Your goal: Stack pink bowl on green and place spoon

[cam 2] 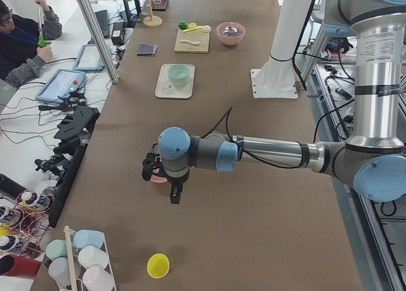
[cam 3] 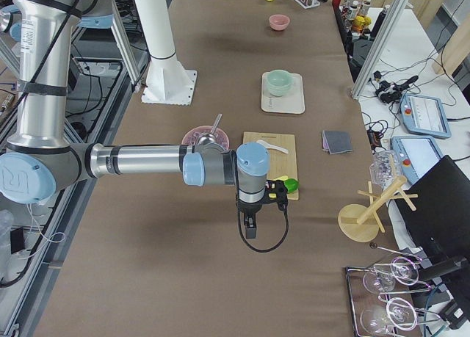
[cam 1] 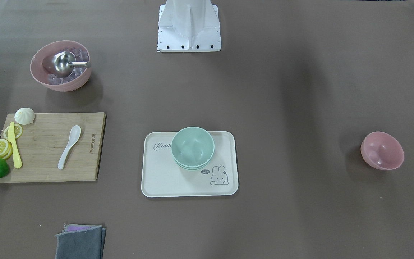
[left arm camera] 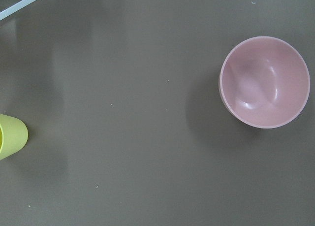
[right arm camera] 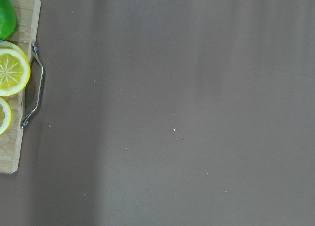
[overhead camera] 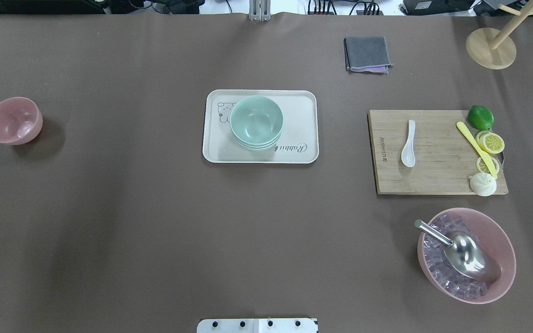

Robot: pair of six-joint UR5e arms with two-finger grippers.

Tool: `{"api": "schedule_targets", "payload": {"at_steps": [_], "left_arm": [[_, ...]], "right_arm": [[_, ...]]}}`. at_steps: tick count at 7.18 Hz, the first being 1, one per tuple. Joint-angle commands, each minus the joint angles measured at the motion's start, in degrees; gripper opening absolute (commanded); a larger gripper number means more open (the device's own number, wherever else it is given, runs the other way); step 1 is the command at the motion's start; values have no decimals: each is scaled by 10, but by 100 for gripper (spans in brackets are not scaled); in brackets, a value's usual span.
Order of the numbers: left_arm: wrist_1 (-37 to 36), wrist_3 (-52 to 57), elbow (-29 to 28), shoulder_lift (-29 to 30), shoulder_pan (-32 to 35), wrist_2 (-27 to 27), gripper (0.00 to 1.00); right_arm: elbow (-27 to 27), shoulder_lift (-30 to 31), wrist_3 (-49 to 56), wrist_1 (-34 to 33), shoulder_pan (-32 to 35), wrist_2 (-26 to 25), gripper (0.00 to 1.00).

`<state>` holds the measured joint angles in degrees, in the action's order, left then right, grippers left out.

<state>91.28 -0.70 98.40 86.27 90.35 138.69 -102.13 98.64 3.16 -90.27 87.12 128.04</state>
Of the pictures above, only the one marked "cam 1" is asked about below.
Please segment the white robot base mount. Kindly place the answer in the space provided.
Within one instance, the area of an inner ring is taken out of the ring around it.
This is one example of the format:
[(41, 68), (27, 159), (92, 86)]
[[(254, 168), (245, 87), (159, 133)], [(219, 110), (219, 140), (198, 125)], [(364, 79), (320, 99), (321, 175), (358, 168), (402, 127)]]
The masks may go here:
[(222, 49), (219, 10), (210, 0), (168, 0), (159, 7), (158, 26), (161, 53)]

